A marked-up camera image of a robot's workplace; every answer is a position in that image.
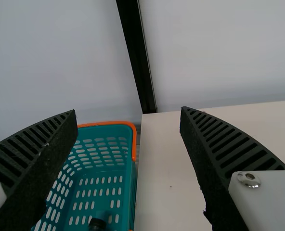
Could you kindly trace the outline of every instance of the teal plastic basket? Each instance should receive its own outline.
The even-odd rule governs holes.
[[[107,231],[134,228],[136,130],[127,122],[89,124],[78,138],[32,231],[87,231],[91,218]]]

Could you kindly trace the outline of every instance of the white tabletop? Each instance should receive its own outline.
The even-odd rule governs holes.
[[[201,109],[246,132],[285,163],[285,101]],[[134,231],[211,231],[179,133],[180,111],[142,116]]]

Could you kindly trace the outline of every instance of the metal screw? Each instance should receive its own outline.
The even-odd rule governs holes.
[[[251,172],[239,172],[237,178],[243,185],[249,188],[258,188],[261,185],[260,179]]]

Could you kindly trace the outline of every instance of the white wall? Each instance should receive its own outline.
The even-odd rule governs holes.
[[[0,0],[0,141],[75,109],[140,121],[115,0]]]
[[[159,111],[285,100],[285,0],[139,0]]]

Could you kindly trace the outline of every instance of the black vertical pole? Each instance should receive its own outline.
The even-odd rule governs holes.
[[[137,0],[116,0],[142,112],[157,111]]]

